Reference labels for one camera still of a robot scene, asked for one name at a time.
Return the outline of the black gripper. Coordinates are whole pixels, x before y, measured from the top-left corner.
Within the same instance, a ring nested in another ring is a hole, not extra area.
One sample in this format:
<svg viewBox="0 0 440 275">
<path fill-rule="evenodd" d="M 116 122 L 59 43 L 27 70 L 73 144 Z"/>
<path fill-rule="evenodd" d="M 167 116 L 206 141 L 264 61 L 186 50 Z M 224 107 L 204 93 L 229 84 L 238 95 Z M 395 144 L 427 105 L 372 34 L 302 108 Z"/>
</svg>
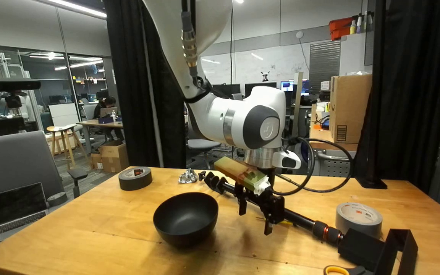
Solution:
<svg viewBox="0 0 440 275">
<path fill-rule="evenodd" d="M 239 183 L 235 183 L 233 194 L 238 202 L 238 215 L 245 214 L 245 203 L 255 203 L 264 214 L 264 235 L 271 234 L 271 223 L 279 223 L 284 220 L 284 199 L 274 196 L 271 186 L 268 186 L 259 196 L 253 194 Z"/>
</svg>

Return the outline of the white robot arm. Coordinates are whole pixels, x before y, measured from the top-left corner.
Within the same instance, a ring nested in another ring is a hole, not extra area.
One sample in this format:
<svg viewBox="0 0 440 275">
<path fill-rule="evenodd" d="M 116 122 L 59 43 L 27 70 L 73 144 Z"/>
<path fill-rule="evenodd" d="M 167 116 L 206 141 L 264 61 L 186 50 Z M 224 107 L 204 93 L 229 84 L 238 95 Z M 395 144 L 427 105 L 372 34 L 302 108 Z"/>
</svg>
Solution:
<svg viewBox="0 0 440 275">
<path fill-rule="evenodd" d="M 282 148 L 285 95 L 270 86 L 255 86 L 242 99 L 227 96 L 206 76 L 200 53 L 222 32 L 232 0 L 141 0 L 157 31 L 161 50 L 180 86 L 193 128 L 209 141 L 241 148 L 250 170 L 238 180 L 239 212 L 244 197 L 255 196 L 265 223 L 264 234 L 279 223 L 284 199 L 274 197 L 271 180 L 255 170 L 299 168 L 300 159 Z"/>
</svg>

